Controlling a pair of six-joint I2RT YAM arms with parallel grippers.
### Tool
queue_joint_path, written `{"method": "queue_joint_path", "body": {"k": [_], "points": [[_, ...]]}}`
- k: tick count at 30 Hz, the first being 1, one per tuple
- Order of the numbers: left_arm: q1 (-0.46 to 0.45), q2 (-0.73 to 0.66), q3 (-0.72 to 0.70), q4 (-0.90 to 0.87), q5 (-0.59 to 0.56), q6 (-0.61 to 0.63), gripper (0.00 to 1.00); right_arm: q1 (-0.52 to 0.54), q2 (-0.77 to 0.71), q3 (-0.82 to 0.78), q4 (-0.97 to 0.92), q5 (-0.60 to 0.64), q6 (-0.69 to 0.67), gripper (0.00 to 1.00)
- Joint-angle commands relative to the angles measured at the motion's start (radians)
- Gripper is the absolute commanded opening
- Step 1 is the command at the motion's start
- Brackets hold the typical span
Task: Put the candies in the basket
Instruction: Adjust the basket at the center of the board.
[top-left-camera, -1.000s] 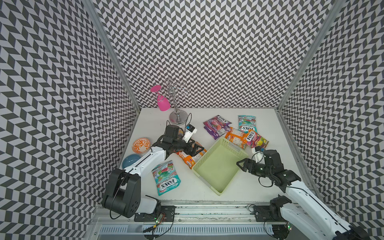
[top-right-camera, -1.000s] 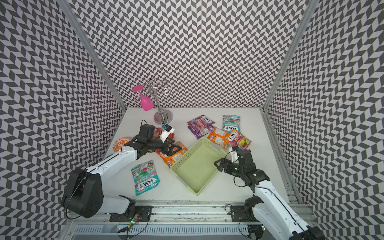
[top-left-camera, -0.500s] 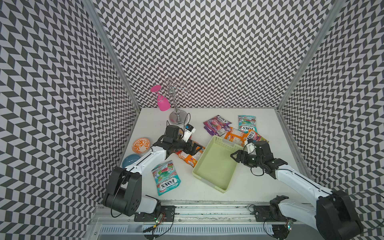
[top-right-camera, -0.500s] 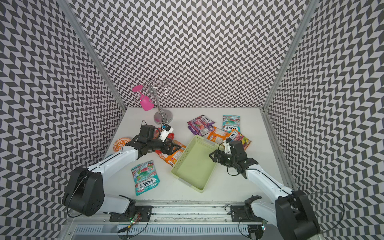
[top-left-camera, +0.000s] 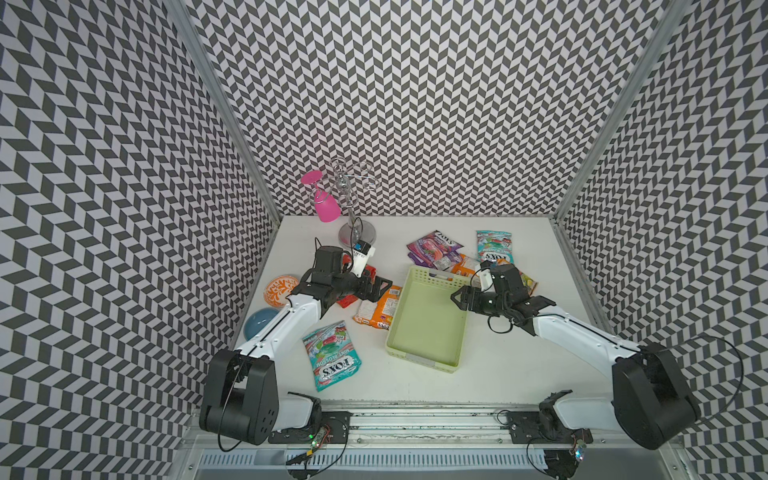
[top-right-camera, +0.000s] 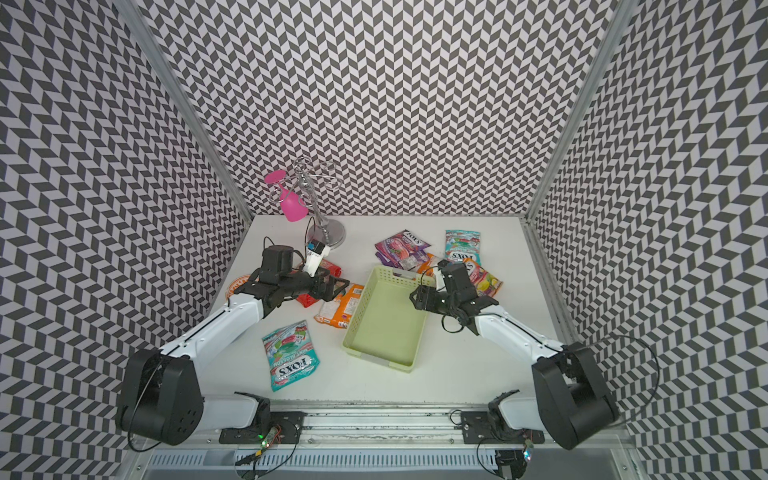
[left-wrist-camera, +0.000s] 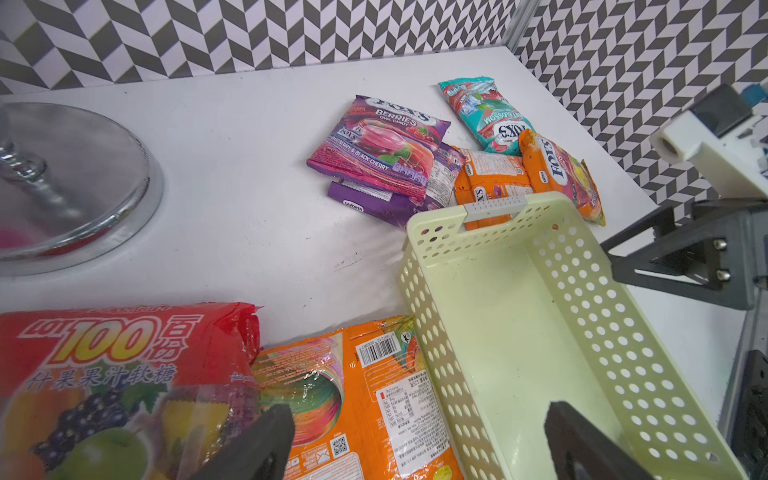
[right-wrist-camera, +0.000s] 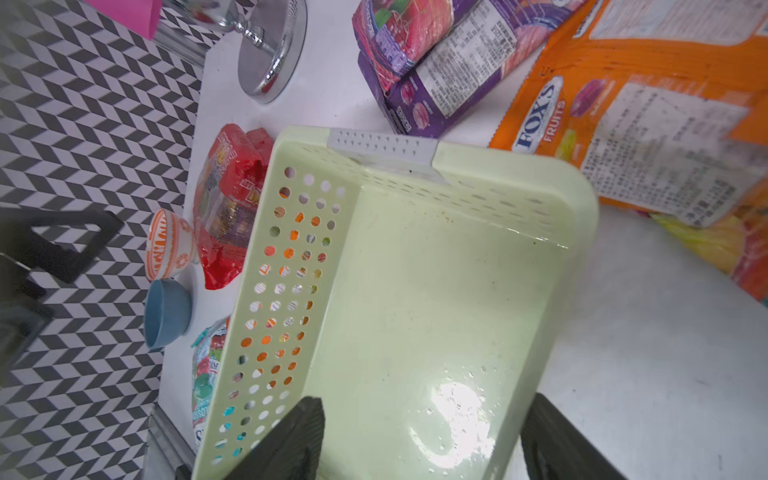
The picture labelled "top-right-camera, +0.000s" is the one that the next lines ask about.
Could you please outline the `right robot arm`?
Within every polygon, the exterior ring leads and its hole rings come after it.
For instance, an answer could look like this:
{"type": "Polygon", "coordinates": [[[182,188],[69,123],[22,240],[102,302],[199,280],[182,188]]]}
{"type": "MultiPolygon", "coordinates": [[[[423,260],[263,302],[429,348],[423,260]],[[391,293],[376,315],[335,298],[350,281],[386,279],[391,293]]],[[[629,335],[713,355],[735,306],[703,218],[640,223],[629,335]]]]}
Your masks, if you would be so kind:
{"type": "Polygon", "coordinates": [[[499,438],[541,431],[572,450],[619,420],[615,395],[589,347],[553,340],[516,320],[495,298],[479,295],[458,263],[439,262],[435,280],[435,287],[419,284],[409,295],[415,309],[457,320],[461,329],[530,367],[531,398],[513,389],[488,403],[488,420],[499,438]]]}

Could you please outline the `pink orange candy bag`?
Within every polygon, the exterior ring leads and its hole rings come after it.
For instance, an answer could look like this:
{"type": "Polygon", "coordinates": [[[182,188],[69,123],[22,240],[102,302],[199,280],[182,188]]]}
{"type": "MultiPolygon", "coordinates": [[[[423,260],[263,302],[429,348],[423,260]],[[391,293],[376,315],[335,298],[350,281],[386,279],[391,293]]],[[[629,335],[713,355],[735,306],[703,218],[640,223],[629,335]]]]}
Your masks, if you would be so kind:
{"type": "Polygon", "coordinates": [[[474,285],[477,293],[480,296],[493,298],[502,287],[503,282],[472,259],[465,259],[463,263],[470,282],[474,285]]]}

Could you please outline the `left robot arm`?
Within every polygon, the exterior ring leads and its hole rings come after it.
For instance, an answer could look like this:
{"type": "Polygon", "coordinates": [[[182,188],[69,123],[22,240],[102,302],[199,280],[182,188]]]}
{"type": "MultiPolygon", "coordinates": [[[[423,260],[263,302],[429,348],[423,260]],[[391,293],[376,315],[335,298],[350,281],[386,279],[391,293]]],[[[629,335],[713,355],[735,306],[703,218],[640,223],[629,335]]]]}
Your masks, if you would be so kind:
{"type": "Polygon", "coordinates": [[[245,392],[204,395],[199,375],[232,342],[284,302],[307,294],[330,301],[348,281],[322,267],[329,246],[310,241],[303,264],[297,250],[271,245],[262,262],[225,305],[201,324],[159,349],[140,349],[128,360],[117,401],[115,424],[127,438],[179,445],[198,432],[217,431],[221,441],[254,443],[273,426],[270,402],[245,392]]]}

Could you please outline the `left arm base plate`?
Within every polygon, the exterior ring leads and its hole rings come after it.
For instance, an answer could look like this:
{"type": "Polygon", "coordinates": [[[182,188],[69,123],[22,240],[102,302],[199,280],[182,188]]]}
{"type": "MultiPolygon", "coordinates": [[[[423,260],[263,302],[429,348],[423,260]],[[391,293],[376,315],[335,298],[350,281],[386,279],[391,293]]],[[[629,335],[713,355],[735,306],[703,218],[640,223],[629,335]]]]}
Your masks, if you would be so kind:
{"type": "Polygon", "coordinates": [[[303,411],[278,411],[272,413],[268,420],[256,419],[254,424],[245,428],[223,429],[219,435],[219,443],[224,445],[261,445],[272,429],[277,431],[274,440],[281,445],[298,443],[304,427],[306,413],[303,411]]]}

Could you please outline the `light green plastic basket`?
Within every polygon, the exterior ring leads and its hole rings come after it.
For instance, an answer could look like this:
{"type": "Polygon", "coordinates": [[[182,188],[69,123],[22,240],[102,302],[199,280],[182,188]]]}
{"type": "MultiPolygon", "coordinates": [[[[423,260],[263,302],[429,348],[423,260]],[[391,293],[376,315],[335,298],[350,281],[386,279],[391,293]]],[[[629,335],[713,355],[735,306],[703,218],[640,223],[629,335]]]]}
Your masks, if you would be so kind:
{"type": "Polygon", "coordinates": [[[409,373],[414,368],[427,319],[410,295],[435,281],[391,267],[376,266],[358,301],[342,348],[353,357],[409,373]]]}

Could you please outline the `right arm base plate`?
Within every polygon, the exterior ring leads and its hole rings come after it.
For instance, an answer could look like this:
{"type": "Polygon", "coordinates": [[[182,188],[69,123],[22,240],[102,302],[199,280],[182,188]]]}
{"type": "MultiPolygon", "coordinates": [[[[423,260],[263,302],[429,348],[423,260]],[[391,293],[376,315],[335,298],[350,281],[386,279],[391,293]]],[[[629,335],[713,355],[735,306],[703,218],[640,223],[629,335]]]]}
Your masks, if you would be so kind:
{"type": "Polygon", "coordinates": [[[465,444],[497,443],[509,445],[540,445],[545,435],[539,430],[512,429],[501,417],[486,411],[460,411],[455,426],[465,444]]]}

